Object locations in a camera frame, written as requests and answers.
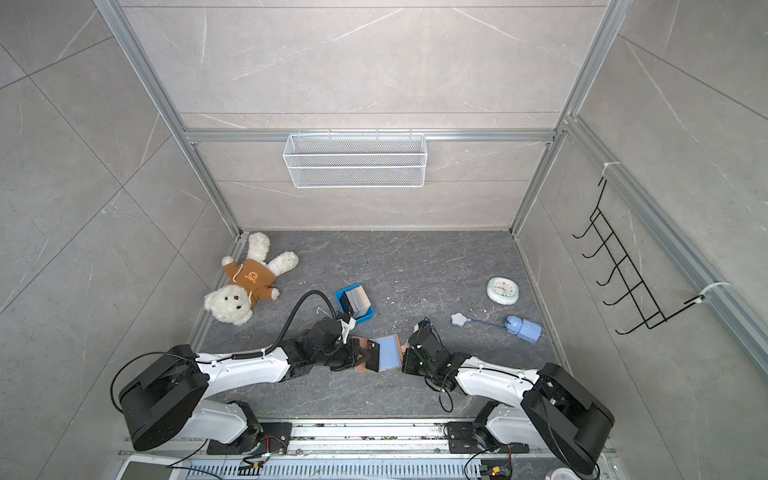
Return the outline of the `dark credit card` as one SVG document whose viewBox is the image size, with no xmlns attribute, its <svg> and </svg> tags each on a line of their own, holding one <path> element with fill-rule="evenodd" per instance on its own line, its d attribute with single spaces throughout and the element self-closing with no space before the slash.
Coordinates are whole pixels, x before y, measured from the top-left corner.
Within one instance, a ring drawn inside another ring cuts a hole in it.
<svg viewBox="0 0 768 480">
<path fill-rule="evenodd" d="M 365 341 L 366 360 L 365 369 L 372 372 L 380 371 L 381 345 L 371 339 Z"/>
</svg>

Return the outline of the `blue card box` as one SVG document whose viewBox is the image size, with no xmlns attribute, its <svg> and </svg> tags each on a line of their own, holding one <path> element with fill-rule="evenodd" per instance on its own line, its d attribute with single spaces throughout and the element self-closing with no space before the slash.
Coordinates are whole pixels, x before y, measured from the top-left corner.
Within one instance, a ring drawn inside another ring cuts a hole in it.
<svg viewBox="0 0 768 480">
<path fill-rule="evenodd" d="M 349 314 L 358 323 L 370 320 L 374 308 L 370 297 L 361 284 L 355 284 L 335 293 L 337 303 L 343 313 Z"/>
</svg>

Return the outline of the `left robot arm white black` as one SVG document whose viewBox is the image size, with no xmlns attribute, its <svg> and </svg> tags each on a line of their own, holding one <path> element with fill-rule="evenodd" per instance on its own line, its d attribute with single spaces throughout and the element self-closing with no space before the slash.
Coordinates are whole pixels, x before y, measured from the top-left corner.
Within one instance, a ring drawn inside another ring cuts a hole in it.
<svg viewBox="0 0 768 480">
<path fill-rule="evenodd" d="M 209 354 L 181 344 L 154 353 L 154 362 L 121 390 L 109 390 L 134 449 L 202 438 L 213 454 L 251 452 L 266 441 L 253 409 L 244 401 L 218 402 L 215 395 L 296 379 L 316 365 L 332 372 L 354 369 L 370 358 L 352 337 L 356 321 L 347 313 L 332 310 L 294 338 L 287 335 L 292 322 L 286 320 L 275 341 L 257 350 Z"/>
</svg>

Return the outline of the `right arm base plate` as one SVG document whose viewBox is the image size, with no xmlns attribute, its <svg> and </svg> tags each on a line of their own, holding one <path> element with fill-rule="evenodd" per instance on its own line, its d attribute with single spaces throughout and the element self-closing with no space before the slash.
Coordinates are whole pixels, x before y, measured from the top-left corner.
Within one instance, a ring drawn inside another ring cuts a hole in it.
<svg viewBox="0 0 768 480">
<path fill-rule="evenodd" d="M 528 428 L 519 423 L 502 421 L 500 424 L 481 425 L 478 422 L 447 422 L 443 433 L 450 453 L 507 452 L 529 453 L 531 446 L 526 434 Z"/>
</svg>

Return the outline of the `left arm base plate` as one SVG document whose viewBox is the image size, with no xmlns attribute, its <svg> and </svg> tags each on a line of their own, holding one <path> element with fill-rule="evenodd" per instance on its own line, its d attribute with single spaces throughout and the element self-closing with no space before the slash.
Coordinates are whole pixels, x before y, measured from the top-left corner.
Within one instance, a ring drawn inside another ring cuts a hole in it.
<svg viewBox="0 0 768 480">
<path fill-rule="evenodd" d="M 211 440 L 207 446 L 208 455 L 236 455 L 267 453 L 286 453 L 291 441 L 293 424 L 291 422 L 262 423 L 257 430 L 247 429 L 230 444 Z"/>
</svg>

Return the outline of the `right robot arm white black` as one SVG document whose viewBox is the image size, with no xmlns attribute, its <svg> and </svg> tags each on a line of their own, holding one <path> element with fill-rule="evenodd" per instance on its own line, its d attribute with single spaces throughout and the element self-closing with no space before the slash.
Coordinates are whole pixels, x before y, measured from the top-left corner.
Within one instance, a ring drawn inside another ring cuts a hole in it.
<svg viewBox="0 0 768 480">
<path fill-rule="evenodd" d="M 423 319 L 406 343 L 402 371 L 423 378 L 440 395 L 459 390 L 486 398 L 472 424 L 484 451 L 509 444 L 546 448 L 579 478 L 600 477 L 598 459 L 615 417 L 562 366 L 515 369 L 452 353 Z"/>
</svg>

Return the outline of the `tan leather card holder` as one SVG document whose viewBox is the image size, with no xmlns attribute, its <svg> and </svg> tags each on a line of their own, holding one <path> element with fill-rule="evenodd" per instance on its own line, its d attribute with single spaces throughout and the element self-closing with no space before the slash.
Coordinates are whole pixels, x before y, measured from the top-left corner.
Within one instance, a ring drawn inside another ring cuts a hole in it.
<svg viewBox="0 0 768 480">
<path fill-rule="evenodd" d="M 361 341 L 361 346 L 365 348 L 365 341 L 367 338 L 357 337 Z M 381 345 L 381 361 L 380 371 L 372 372 L 365 369 L 365 366 L 358 366 L 354 368 L 357 372 L 363 373 L 381 373 L 387 371 L 401 370 L 403 367 L 403 348 L 401 346 L 400 339 L 397 335 L 390 335 L 386 337 L 380 337 L 371 339 L 378 342 Z"/>
</svg>

